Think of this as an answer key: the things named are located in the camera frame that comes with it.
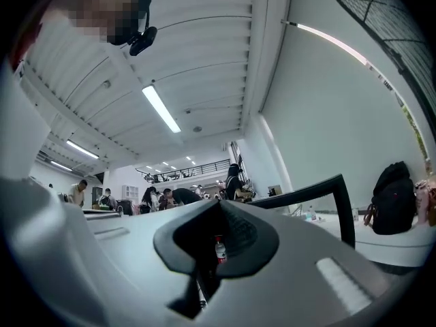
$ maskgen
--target balcony railing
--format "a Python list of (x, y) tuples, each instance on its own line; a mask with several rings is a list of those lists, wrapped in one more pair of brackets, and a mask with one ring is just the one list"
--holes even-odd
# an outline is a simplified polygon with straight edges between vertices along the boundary
[(176, 181), (179, 179), (189, 178), (193, 176), (201, 176), (205, 173), (218, 172), (228, 170), (230, 167), (230, 159), (217, 161), (213, 163), (207, 163), (206, 165), (194, 166), (190, 168), (184, 168), (182, 170), (169, 171), (159, 174), (151, 174), (141, 171), (136, 168), (136, 170), (141, 173), (141, 176), (149, 183), (162, 183), (169, 181)]

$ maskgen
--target light strip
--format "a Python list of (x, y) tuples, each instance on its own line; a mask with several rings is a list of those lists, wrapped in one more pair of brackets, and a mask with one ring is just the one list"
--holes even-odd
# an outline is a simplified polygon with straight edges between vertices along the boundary
[(73, 148), (81, 151), (84, 154), (87, 154), (88, 156), (91, 156), (93, 159), (98, 159), (98, 156), (96, 154), (92, 154), (90, 151), (83, 149), (81, 146), (78, 146), (76, 143), (73, 143), (71, 140), (67, 140), (67, 144), (72, 146)]
[(174, 121), (170, 112), (168, 112), (168, 109), (165, 107), (164, 103), (162, 103), (155, 88), (153, 86), (148, 86), (145, 89), (142, 89), (142, 93), (145, 94), (145, 97), (149, 100), (151, 105), (165, 121), (171, 131), (173, 131), (174, 133), (180, 132), (180, 127), (176, 124), (176, 121)]
[(328, 40), (329, 42), (332, 42), (333, 44), (339, 46), (344, 51), (347, 51), (351, 54), (351, 56), (355, 57), (359, 62), (361, 62), (363, 65), (367, 64), (367, 59), (363, 57), (359, 52), (354, 50), (353, 48), (349, 47), (348, 45), (344, 44), (342, 41), (339, 41), (338, 39), (335, 39), (333, 36), (330, 36), (328, 34), (323, 33), (322, 31), (316, 30), (311, 27), (307, 27), (305, 25), (297, 24), (298, 28), (304, 29), (305, 31), (310, 31), (311, 33), (314, 33), (320, 37), (323, 37), (324, 39)]
[(68, 168), (68, 167), (62, 166), (60, 163), (57, 163), (57, 162), (54, 162), (54, 161), (50, 161), (50, 162), (51, 162), (53, 165), (56, 165), (56, 166), (58, 166), (58, 167), (60, 167), (60, 168), (63, 168), (64, 170), (72, 171), (71, 168)]

